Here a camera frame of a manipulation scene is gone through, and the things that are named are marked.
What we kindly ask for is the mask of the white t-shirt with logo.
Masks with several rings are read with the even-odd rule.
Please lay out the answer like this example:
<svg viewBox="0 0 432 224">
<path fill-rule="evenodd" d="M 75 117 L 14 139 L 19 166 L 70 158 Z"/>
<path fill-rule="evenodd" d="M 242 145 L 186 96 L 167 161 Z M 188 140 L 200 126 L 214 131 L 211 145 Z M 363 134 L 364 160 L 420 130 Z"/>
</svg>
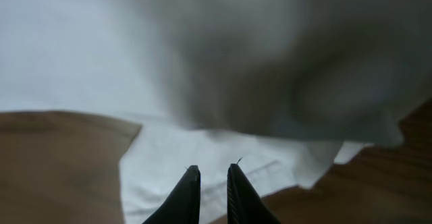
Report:
<svg viewBox="0 0 432 224">
<path fill-rule="evenodd" d="M 213 221 L 430 96 L 431 0 L 1 0 L 1 222 L 142 223 L 192 165 Z"/>
</svg>

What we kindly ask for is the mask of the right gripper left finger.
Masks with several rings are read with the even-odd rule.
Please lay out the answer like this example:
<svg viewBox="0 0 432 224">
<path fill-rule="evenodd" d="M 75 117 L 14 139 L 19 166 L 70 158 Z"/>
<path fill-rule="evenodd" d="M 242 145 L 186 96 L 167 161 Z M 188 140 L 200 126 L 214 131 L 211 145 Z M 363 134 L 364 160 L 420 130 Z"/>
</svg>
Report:
<svg viewBox="0 0 432 224">
<path fill-rule="evenodd" d="M 200 171 L 187 168 L 165 202 L 142 224 L 199 224 Z"/>
</svg>

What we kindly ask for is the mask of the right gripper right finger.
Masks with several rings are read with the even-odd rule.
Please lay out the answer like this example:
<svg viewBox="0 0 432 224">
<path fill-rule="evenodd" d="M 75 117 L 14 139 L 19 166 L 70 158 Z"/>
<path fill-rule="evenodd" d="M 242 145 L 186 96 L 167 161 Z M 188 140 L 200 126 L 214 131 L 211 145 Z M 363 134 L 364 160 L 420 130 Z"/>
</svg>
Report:
<svg viewBox="0 0 432 224">
<path fill-rule="evenodd" d="M 227 172 L 227 223 L 281 224 L 236 163 Z"/>
</svg>

